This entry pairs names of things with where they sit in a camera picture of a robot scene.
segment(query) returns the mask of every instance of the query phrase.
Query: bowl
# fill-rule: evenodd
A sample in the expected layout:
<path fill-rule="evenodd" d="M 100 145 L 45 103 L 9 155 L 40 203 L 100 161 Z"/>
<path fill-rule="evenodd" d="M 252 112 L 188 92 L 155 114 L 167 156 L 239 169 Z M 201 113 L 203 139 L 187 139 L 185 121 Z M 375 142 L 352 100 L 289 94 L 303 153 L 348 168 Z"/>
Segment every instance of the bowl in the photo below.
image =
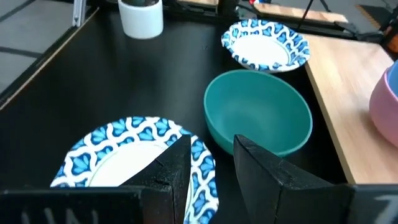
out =
<path fill-rule="evenodd" d="M 204 107 L 211 135 L 231 155 L 235 134 L 283 157 L 300 149 L 312 132 L 311 111 L 303 97 L 288 83 L 262 72 L 221 74 L 208 85 Z"/>
<path fill-rule="evenodd" d="M 398 147 L 398 62 L 388 68 L 373 89 L 369 114 L 377 130 Z"/>
<path fill-rule="evenodd" d="M 310 58 L 303 35 L 278 22 L 246 19 L 233 24 L 221 43 L 243 67 L 266 73 L 287 72 Z"/>

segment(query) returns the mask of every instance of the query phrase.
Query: wooden surface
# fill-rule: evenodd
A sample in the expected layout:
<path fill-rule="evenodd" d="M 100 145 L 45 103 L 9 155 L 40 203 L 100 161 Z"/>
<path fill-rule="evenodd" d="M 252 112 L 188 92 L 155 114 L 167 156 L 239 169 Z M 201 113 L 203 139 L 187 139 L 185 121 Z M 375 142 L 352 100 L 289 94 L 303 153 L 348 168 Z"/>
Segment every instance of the wooden surface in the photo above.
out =
<path fill-rule="evenodd" d="M 311 50 L 305 68 L 348 182 L 398 183 L 398 148 L 369 117 L 373 88 L 392 60 L 376 44 L 305 36 Z"/>
<path fill-rule="evenodd" d="M 177 0 L 181 2 L 187 2 L 187 3 L 195 3 L 195 4 L 204 4 L 208 6 L 217 6 L 218 5 L 218 0 Z"/>
<path fill-rule="evenodd" d="M 292 16 L 301 18 L 304 15 L 304 9 L 297 9 L 293 7 L 278 6 L 275 4 L 268 3 L 255 3 L 254 7 L 262 13 L 276 14 L 281 16 Z M 306 16 L 307 19 L 314 19 L 318 21 L 328 22 L 348 22 L 344 15 L 331 13 L 331 12 L 320 12 L 309 10 Z"/>

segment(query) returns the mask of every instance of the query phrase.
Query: white cup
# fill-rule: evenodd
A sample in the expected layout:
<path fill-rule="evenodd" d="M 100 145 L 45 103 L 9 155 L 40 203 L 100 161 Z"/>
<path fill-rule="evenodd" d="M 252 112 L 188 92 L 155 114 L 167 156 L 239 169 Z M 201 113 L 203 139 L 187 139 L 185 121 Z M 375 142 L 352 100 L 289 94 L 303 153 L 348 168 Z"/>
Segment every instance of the white cup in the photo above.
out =
<path fill-rule="evenodd" d="M 130 6 L 118 0 L 120 18 L 123 31 L 135 39 L 150 39 L 160 35 L 163 31 L 163 4 L 159 0 L 156 4 L 146 7 Z"/>

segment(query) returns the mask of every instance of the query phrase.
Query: black tabletop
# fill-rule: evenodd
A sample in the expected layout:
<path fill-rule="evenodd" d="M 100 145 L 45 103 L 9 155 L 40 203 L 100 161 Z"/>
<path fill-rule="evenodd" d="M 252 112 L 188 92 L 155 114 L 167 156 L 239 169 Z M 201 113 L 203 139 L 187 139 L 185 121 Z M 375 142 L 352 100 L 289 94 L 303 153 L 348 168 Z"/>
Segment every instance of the black tabletop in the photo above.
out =
<path fill-rule="evenodd" d="M 100 10 L 0 111 L 0 187 L 48 187 L 70 147 L 96 127 L 127 116 L 161 116 L 205 141 L 216 160 L 220 198 L 214 223 L 248 223 L 233 158 L 212 140 L 203 94 L 209 82 L 241 68 L 221 47 L 228 24 L 165 19 L 161 36 L 124 35 L 117 11 Z M 304 68 L 279 75 L 307 100 L 314 129 L 287 159 L 330 182 L 340 163 Z"/>

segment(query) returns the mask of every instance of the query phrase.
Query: plate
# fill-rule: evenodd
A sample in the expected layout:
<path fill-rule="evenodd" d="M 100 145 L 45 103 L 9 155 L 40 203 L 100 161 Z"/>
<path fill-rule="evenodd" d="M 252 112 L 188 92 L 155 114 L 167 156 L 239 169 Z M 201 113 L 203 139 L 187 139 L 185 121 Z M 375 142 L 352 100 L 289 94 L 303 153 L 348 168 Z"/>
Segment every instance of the plate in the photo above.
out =
<path fill-rule="evenodd" d="M 208 223 L 218 209 L 215 161 L 203 141 L 166 118 L 135 116 L 95 129 L 67 153 L 50 186 L 117 187 L 183 134 L 192 144 L 184 223 Z"/>
<path fill-rule="evenodd" d="M 245 68 L 267 73 L 291 71 L 310 58 L 303 35 L 278 22 L 237 22 L 221 36 L 221 43 Z"/>

